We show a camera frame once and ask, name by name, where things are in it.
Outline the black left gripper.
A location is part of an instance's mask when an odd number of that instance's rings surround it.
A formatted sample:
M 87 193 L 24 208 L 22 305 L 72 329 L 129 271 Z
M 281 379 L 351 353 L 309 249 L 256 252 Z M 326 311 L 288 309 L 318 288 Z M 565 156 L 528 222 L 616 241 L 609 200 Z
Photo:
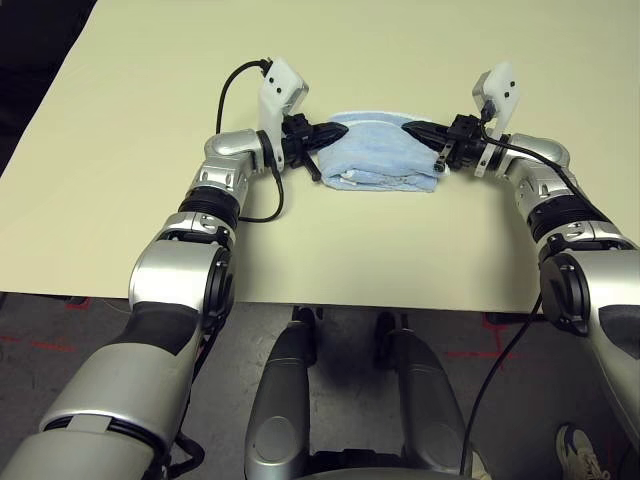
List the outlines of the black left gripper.
M 282 124 L 284 163 L 291 169 L 303 167 L 313 182 L 321 180 L 321 173 L 311 159 L 311 151 L 323 149 L 340 140 L 349 128 L 339 122 L 311 124 L 298 113 L 286 116 Z

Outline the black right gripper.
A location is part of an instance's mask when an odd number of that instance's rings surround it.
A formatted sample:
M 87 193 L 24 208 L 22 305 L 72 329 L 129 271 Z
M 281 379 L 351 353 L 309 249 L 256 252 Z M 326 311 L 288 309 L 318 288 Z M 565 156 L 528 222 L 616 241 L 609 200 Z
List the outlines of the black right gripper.
M 450 126 L 414 120 L 402 125 L 402 130 L 431 150 L 440 150 L 434 168 L 443 172 L 475 168 L 485 150 L 480 119 L 458 114 Z

